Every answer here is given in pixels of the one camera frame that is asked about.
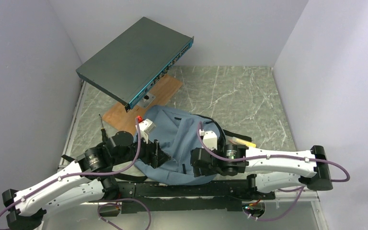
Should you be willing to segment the blue backpack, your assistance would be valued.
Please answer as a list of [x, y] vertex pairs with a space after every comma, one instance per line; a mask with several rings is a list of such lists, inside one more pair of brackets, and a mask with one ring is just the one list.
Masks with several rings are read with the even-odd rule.
[[217, 135], [217, 148], [221, 150], [227, 143], [227, 137], [242, 138], [236, 134], [221, 128], [212, 118], [191, 114], [182, 110], [155, 105], [145, 113], [145, 118], [152, 121], [155, 127], [149, 135], [149, 141], [157, 139], [161, 149], [171, 156], [171, 159], [162, 166], [154, 169], [143, 163], [139, 157], [134, 166], [144, 175], [131, 176], [123, 173], [115, 177], [121, 180], [141, 183], [146, 179], [167, 185], [200, 185], [211, 182], [216, 176], [194, 177], [190, 164], [191, 151], [200, 148], [201, 144], [196, 136], [199, 122], [203, 127], [210, 128]]

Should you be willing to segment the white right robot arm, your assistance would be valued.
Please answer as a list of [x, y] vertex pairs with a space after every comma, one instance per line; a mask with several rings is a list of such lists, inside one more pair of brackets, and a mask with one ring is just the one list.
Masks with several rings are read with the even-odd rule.
[[318, 145], [305, 151], [275, 151], [227, 144], [222, 152], [192, 150], [190, 163], [196, 177], [254, 174], [252, 181], [245, 185], [245, 193], [256, 199], [262, 193], [292, 186], [306, 186], [313, 191], [332, 190], [326, 160], [324, 147]]

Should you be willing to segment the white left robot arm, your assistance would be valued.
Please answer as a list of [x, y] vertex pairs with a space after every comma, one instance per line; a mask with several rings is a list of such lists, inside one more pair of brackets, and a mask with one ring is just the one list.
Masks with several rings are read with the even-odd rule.
[[119, 131], [112, 137], [103, 133], [100, 144], [75, 159], [64, 159], [69, 164], [44, 181], [2, 193], [10, 230], [33, 230], [50, 214], [81, 203], [118, 199], [121, 195], [116, 179], [121, 170], [113, 172], [114, 166], [141, 160], [156, 169], [171, 157], [162, 151], [158, 140], [134, 140], [129, 132]]

